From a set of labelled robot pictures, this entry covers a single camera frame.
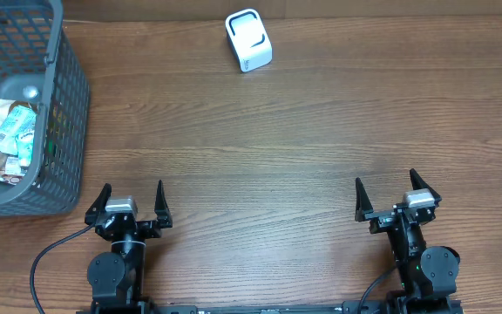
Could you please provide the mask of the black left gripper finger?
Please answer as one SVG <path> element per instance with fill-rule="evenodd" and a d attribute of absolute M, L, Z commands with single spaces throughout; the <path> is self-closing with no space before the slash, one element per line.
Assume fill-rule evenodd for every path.
<path fill-rule="evenodd" d="M 154 213 L 161 229 L 171 228 L 173 219 L 165 198 L 165 191 L 162 180 L 159 180 L 154 204 Z"/>
<path fill-rule="evenodd" d="M 105 211 L 105 205 L 112 194 L 112 186 L 106 183 L 101 192 L 99 193 L 97 199 L 85 212 L 85 224 L 94 225 L 98 219 L 98 216 Z"/>

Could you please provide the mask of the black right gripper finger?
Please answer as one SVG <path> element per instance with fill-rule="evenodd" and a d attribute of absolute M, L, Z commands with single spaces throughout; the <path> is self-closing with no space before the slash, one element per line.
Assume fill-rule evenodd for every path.
<path fill-rule="evenodd" d="M 410 174 L 410 183 L 414 190 L 420 190 L 424 188 L 428 189 L 433 198 L 435 199 L 435 203 L 440 203 L 442 201 L 441 195 L 422 179 L 422 177 L 418 174 L 415 168 L 412 168 L 409 171 L 409 174 Z"/>
<path fill-rule="evenodd" d="M 355 188 L 356 188 L 355 221 L 365 222 L 371 218 L 371 216 L 374 213 L 374 209 L 365 191 L 364 185 L 359 177 L 356 177 L 355 179 Z"/>

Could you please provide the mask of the yellow liquid bottle silver cap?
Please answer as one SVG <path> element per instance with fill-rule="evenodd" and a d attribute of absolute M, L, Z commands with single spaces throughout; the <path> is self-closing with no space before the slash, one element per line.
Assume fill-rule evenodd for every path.
<path fill-rule="evenodd" d="M 23 88 L 22 94 L 26 101 L 35 103 L 40 100 L 42 91 L 35 85 L 27 85 Z"/>

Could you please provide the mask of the green lidded jar with tissues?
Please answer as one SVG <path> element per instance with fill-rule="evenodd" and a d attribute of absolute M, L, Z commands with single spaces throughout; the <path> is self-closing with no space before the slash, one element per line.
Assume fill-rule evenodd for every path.
<path fill-rule="evenodd" d="M 16 137 L 17 157 L 20 167 L 28 167 L 32 160 L 35 132 L 27 130 Z"/>

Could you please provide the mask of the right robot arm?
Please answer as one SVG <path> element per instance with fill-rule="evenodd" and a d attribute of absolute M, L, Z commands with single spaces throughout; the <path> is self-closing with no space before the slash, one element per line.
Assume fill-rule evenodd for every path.
<path fill-rule="evenodd" d="M 376 212 L 360 178 L 355 179 L 357 222 L 368 222 L 370 233 L 385 233 L 395 265 L 380 275 L 363 293 L 357 313 L 461 313 L 459 301 L 451 300 L 457 291 L 456 279 L 461 258 L 447 246 L 429 247 L 421 227 L 435 218 L 441 195 L 428 185 L 415 169 L 409 171 L 412 190 L 392 209 Z M 394 271 L 401 290 L 387 293 L 377 305 L 368 305 L 370 293 Z"/>

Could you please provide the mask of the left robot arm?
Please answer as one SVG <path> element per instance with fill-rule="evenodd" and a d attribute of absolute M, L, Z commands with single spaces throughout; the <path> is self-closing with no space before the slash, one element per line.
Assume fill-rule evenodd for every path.
<path fill-rule="evenodd" d="M 143 295 L 146 240 L 162 236 L 173 226 L 163 183 L 157 186 L 156 217 L 137 219 L 138 207 L 131 196 L 116 197 L 106 183 L 85 213 L 85 224 L 111 244 L 109 252 L 95 256 L 87 267 L 92 287 L 91 313 L 157 313 L 157 305 Z"/>

